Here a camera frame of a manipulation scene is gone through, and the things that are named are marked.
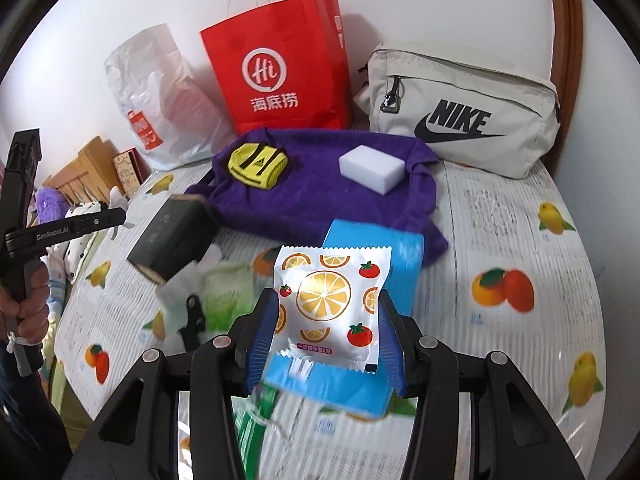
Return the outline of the person left hand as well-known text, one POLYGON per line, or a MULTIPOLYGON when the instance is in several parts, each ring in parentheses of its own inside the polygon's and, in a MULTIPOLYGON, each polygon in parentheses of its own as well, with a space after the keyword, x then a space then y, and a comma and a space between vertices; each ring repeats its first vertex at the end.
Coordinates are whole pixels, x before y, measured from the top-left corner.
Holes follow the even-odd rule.
POLYGON ((29 344, 43 341, 49 328, 49 295, 49 272, 41 261, 30 274, 30 293, 23 301, 15 301, 11 293, 1 286, 1 341, 8 341, 6 318, 21 319, 17 324, 17 335, 29 344))

